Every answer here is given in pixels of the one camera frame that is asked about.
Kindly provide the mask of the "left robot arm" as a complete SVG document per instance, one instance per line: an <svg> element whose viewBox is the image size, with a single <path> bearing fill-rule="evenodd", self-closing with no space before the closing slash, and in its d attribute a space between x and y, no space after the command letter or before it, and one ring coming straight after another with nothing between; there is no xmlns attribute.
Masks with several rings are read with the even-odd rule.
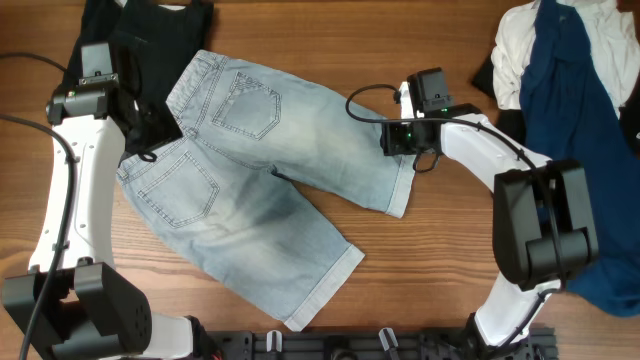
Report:
<svg viewBox="0 0 640 360"><path fill-rule="evenodd" d="M136 105L113 81L56 91L45 132L54 167L45 223L27 274L2 287L2 304L43 359L188 359L197 337L187 317L151 311L114 268L115 172L125 138L114 118Z"/></svg>

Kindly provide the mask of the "light blue denim shorts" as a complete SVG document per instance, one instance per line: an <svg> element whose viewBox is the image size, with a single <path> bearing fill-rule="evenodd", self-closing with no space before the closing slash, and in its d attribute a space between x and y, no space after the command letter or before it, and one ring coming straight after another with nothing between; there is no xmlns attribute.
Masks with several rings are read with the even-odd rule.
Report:
<svg viewBox="0 0 640 360"><path fill-rule="evenodd" d="M182 137L127 159L123 192L168 247L293 331L363 253L298 190L401 217L413 158L387 156L379 116L322 85L198 52L167 98Z"/></svg>

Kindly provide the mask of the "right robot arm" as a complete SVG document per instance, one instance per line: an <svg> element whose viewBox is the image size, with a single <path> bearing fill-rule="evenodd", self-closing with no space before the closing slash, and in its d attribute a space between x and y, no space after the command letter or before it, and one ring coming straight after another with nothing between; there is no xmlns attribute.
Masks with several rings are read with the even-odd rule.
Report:
<svg viewBox="0 0 640 360"><path fill-rule="evenodd" d="M474 358L503 356L529 339L549 298L599 254L585 171L518 144L470 104L431 112L400 106L400 117L385 124L393 145L455 160L492 193L499 273L470 315L461 348Z"/></svg>

